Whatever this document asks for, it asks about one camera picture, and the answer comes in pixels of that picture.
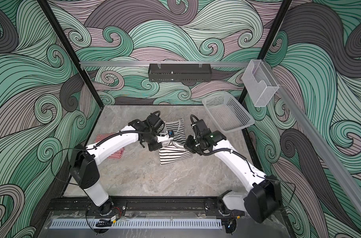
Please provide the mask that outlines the black white striped tank top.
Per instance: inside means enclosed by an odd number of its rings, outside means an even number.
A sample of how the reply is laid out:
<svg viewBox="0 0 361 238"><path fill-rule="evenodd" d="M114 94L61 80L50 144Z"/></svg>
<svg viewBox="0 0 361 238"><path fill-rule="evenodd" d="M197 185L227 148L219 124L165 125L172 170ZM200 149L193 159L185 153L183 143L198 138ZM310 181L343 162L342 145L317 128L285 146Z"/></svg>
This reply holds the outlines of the black white striped tank top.
<svg viewBox="0 0 361 238"><path fill-rule="evenodd" d="M174 134L173 140L163 144L159 149L160 164L166 165L177 161L191 158L191 153L184 148L186 136L184 131L184 120L178 119L174 122L165 122L164 131Z"/></svg>

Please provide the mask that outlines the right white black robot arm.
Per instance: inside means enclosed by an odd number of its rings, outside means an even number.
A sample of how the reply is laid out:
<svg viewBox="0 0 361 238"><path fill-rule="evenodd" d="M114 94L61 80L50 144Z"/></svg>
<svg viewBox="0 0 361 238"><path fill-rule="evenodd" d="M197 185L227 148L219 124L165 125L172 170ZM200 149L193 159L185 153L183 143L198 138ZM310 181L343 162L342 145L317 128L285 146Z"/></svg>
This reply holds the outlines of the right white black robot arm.
<svg viewBox="0 0 361 238"><path fill-rule="evenodd" d="M222 213L243 211L257 223L264 222L282 205L281 182L252 165L220 131L212 132L204 120L191 115L190 121L194 135L187 137L184 148L192 154L216 156L246 189L245 193L228 191L223 194L220 198Z"/></svg>

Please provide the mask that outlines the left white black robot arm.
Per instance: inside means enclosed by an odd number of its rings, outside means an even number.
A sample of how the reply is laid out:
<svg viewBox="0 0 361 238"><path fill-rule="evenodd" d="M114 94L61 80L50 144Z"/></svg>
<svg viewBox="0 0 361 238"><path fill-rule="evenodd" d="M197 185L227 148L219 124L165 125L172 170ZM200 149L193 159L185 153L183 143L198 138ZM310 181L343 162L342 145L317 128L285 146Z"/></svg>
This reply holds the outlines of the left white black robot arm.
<svg viewBox="0 0 361 238"><path fill-rule="evenodd" d="M98 208L100 215L106 216L113 209L113 202L100 182L98 166L120 149L139 142L147 144L149 151L156 151L174 138L173 131L166 130L160 112L151 113L145 120L133 120L119 132L107 136L97 143L73 149L69 159L69 173L78 186Z"/></svg>

